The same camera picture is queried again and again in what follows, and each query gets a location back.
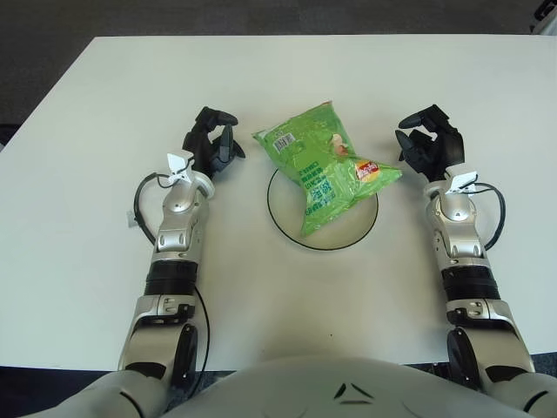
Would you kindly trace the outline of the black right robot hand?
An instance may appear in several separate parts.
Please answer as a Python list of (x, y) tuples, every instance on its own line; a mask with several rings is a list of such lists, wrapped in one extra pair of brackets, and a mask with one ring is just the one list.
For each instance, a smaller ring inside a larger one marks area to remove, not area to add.
[(429, 182), (443, 180), (448, 167), (465, 162), (463, 138), (436, 104), (404, 118), (395, 137), (401, 149), (399, 161), (406, 161)]

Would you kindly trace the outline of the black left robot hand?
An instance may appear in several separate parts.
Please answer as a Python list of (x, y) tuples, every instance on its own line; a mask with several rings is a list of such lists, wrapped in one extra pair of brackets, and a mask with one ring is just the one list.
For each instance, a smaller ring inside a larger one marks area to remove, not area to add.
[(186, 134), (182, 149), (193, 154), (192, 169), (210, 179), (222, 172), (235, 158), (245, 158), (245, 152), (233, 137), (238, 119), (230, 113), (205, 106)]

